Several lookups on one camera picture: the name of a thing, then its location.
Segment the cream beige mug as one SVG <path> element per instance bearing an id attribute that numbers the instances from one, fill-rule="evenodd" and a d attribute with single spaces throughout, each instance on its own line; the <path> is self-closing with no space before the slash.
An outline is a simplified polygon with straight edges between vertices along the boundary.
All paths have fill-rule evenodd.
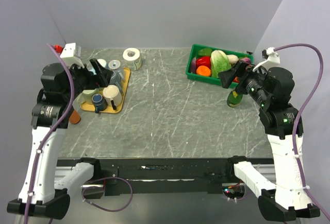
<path id="1" fill-rule="evenodd" d="M 103 89 L 103 97 L 108 106 L 111 106 L 116 111 L 122 102 L 122 94 L 116 85 L 109 85 Z"/>

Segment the light green mug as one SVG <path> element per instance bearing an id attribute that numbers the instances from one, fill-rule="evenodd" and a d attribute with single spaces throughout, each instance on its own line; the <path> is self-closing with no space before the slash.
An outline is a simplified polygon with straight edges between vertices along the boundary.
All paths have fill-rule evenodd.
<path id="1" fill-rule="evenodd" d="M 76 101 L 79 104 L 83 104 L 84 102 L 91 105 L 92 104 L 92 97 L 98 94 L 98 89 L 94 90 L 83 90 L 78 97 L 76 98 Z"/>

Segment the dark blue mug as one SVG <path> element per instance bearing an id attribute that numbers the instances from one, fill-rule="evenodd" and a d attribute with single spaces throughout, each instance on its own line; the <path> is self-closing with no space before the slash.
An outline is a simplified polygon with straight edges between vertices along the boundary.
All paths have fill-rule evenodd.
<path id="1" fill-rule="evenodd" d="M 108 107 L 106 100 L 104 99 L 104 97 L 101 94 L 94 94 L 92 96 L 92 104 L 95 107 L 94 112 L 96 114 L 100 113 L 101 111 L 106 110 Z"/>

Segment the grey mug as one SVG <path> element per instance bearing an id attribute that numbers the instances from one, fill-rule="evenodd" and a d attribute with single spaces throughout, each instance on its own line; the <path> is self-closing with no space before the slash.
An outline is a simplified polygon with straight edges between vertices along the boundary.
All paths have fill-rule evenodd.
<path id="1" fill-rule="evenodd" d="M 110 84 L 116 85 L 122 91 L 122 82 L 125 80 L 123 66 L 119 60 L 111 60 L 108 63 L 109 69 L 112 71 Z"/>

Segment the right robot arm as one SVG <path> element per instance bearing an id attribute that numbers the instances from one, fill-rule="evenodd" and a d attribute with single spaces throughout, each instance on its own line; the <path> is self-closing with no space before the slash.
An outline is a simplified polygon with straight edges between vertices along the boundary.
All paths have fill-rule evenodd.
<path id="1" fill-rule="evenodd" d="M 238 78 L 234 91 L 250 95 L 259 105 L 259 118 L 273 153 L 276 182 L 270 182 L 245 157 L 228 160 L 226 178 L 244 182 L 258 198 L 259 210 L 267 221 L 319 217 L 320 209 L 305 193 L 300 175 L 303 125 L 298 110 L 289 103 L 294 88 L 292 73 L 282 67 L 260 66 L 254 70 L 254 65 L 239 61 L 218 76 L 223 88 Z"/>

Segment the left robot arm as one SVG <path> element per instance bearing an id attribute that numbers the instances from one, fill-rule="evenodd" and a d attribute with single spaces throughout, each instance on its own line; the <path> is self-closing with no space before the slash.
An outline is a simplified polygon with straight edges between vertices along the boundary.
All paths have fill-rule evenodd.
<path id="1" fill-rule="evenodd" d="M 85 183 L 96 184 L 102 170 L 98 159 L 81 158 L 71 171 L 55 182 L 58 154 L 74 111 L 73 101 L 84 90 L 95 90 L 110 83 L 112 71 L 90 60 L 94 72 L 85 64 L 66 66 L 63 61 L 44 67 L 42 89 L 32 110 L 32 147 L 25 182 L 7 212 L 29 217 L 61 220 L 75 191 Z"/>

